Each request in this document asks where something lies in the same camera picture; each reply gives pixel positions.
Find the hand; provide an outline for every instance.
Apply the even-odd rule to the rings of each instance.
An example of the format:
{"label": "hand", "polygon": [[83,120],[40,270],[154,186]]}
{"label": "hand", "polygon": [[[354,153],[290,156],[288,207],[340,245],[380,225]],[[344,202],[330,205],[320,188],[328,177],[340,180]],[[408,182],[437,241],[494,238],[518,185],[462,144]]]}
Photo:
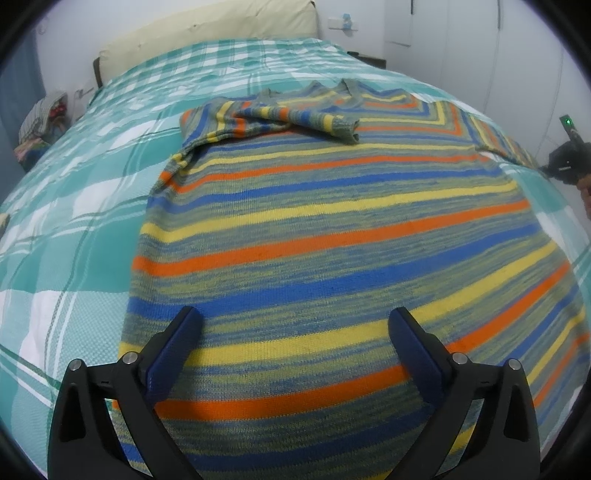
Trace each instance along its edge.
{"label": "hand", "polygon": [[585,205],[587,218],[591,220],[591,194],[589,193],[589,189],[591,189],[591,174],[586,175],[580,179],[577,183],[577,188],[581,192],[581,198],[583,199],[583,204]]}

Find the blue curtain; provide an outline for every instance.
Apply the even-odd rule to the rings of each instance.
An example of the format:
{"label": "blue curtain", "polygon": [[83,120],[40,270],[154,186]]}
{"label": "blue curtain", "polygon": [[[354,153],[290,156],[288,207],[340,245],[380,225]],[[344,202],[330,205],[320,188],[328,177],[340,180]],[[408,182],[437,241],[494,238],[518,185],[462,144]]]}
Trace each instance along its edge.
{"label": "blue curtain", "polygon": [[14,155],[18,130],[33,105],[45,96],[35,31],[29,33],[0,72],[0,202],[24,171]]}

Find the blue gripper pad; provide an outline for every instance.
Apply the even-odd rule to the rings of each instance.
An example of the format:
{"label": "blue gripper pad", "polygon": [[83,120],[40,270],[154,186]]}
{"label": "blue gripper pad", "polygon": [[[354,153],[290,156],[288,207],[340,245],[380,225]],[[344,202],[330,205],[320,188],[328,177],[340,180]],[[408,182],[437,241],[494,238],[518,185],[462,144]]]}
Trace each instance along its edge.
{"label": "blue gripper pad", "polygon": [[390,313],[388,334],[400,362],[411,374],[423,400],[435,408],[439,407],[444,399],[443,373],[398,309]]}
{"label": "blue gripper pad", "polygon": [[151,405],[168,398],[187,357],[201,338],[203,323],[203,316],[195,308],[183,307],[166,330],[154,335],[142,350],[148,364],[144,397]]}

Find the striped sweater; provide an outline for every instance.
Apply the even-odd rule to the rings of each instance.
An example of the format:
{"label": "striped sweater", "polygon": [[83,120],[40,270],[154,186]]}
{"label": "striped sweater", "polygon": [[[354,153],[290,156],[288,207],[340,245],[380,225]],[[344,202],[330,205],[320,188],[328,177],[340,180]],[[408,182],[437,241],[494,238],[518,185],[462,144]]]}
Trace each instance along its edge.
{"label": "striped sweater", "polygon": [[214,99],[181,130],[121,352],[183,305],[204,314],[156,411],[205,479],[386,477],[431,414],[388,339],[397,306],[476,362],[518,358],[545,441],[586,376],[589,331],[562,251],[480,153],[534,167],[519,145],[452,103],[350,80]]}

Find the pile of clothes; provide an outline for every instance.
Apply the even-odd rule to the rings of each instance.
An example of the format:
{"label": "pile of clothes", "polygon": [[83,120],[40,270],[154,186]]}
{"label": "pile of clothes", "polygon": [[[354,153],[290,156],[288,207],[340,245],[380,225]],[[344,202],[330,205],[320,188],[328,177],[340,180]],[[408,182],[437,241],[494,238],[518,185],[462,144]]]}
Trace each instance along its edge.
{"label": "pile of clothes", "polygon": [[39,100],[18,132],[14,153],[25,171],[30,171],[68,129],[67,93],[54,92]]}

